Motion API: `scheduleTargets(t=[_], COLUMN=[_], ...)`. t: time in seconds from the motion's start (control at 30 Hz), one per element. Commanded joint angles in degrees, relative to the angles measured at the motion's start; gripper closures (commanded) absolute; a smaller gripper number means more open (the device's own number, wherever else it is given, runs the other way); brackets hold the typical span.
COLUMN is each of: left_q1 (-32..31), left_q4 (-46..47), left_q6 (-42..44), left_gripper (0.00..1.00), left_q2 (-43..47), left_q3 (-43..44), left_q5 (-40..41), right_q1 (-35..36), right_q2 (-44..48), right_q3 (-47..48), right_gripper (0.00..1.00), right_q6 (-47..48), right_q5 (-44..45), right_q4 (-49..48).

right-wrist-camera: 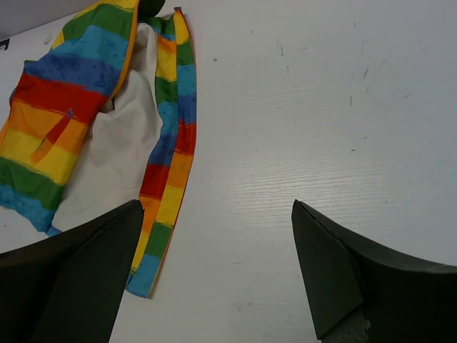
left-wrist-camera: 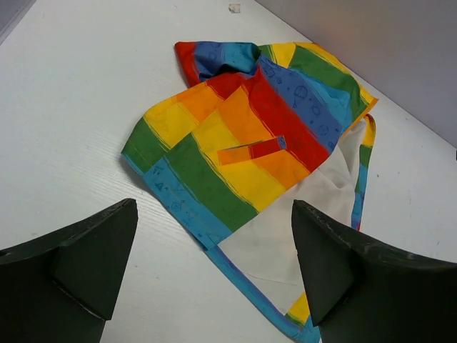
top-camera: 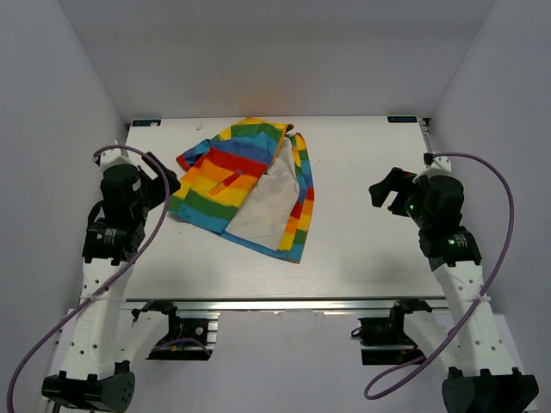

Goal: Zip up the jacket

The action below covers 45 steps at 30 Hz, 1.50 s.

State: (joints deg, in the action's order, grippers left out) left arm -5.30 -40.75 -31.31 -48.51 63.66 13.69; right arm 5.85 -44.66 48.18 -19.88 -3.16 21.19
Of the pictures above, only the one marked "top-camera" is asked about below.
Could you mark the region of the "rainbow striped kids jacket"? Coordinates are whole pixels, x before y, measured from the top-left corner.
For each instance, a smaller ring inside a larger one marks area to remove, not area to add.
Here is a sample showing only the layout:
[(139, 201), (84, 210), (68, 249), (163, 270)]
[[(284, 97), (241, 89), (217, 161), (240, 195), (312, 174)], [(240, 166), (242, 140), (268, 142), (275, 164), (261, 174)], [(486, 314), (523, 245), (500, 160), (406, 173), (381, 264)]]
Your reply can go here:
[(314, 208), (304, 137), (289, 123), (244, 118), (176, 158), (169, 210), (266, 256), (299, 262)]

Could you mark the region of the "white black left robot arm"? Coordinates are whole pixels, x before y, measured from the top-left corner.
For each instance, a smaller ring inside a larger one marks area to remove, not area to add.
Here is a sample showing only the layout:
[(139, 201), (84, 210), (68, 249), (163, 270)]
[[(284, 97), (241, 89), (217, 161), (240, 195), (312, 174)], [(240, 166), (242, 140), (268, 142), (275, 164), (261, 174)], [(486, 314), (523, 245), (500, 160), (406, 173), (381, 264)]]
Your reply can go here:
[[(116, 337), (124, 293), (137, 260), (158, 234), (145, 233), (149, 212), (166, 214), (170, 196), (180, 188), (176, 174), (150, 152), (112, 145), (99, 150), (102, 198), (87, 218), (82, 257), (83, 285), (77, 308), (68, 315), (74, 332), (59, 371), (46, 377), (42, 396), (63, 408), (91, 412), (124, 412), (135, 392), (140, 365), (159, 342), (172, 343), (182, 322), (161, 310), (139, 311), (130, 331)], [(150, 177), (142, 168), (155, 172)]]

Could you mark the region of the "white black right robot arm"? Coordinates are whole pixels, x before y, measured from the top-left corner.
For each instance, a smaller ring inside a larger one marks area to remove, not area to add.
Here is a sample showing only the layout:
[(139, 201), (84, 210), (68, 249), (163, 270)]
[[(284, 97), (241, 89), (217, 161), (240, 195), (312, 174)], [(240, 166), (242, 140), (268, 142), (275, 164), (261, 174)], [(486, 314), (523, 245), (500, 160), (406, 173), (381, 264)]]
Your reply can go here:
[(524, 374), (509, 355), (489, 296), (484, 292), (481, 254), (472, 233), (461, 225), (462, 184), (451, 176), (415, 176), (393, 168), (369, 189), (381, 207), (391, 192), (394, 215), (418, 226), (419, 245), (440, 284), (455, 323), (445, 331), (420, 300), (400, 306), (388, 322), (397, 342), (413, 340), (443, 375), (448, 412), (523, 412), (539, 393), (532, 374)]

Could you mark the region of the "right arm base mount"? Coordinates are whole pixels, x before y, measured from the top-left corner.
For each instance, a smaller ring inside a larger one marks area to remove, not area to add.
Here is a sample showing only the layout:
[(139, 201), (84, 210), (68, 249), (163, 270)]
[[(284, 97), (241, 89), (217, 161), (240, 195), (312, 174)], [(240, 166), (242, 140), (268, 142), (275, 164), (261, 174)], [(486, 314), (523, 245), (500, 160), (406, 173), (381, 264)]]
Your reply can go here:
[(421, 358), (424, 354), (404, 331), (405, 316), (417, 311), (432, 312), (422, 299), (399, 299), (385, 317), (359, 318), (359, 326), (350, 332), (361, 344), (364, 366), (398, 366)]

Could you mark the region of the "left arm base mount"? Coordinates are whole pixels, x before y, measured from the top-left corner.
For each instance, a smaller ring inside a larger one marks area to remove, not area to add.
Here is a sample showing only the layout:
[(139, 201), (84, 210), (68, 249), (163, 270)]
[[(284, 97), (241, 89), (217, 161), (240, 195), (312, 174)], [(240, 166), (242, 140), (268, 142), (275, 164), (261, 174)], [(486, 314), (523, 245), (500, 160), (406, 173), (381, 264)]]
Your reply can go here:
[(208, 361), (213, 350), (208, 340), (209, 320), (200, 317), (182, 317), (175, 303), (150, 300), (141, 308), (134, 308), (133, 325), (142, 313), (163, 315), (162, 325), (167, 329), (149, 355), (149, 361)]

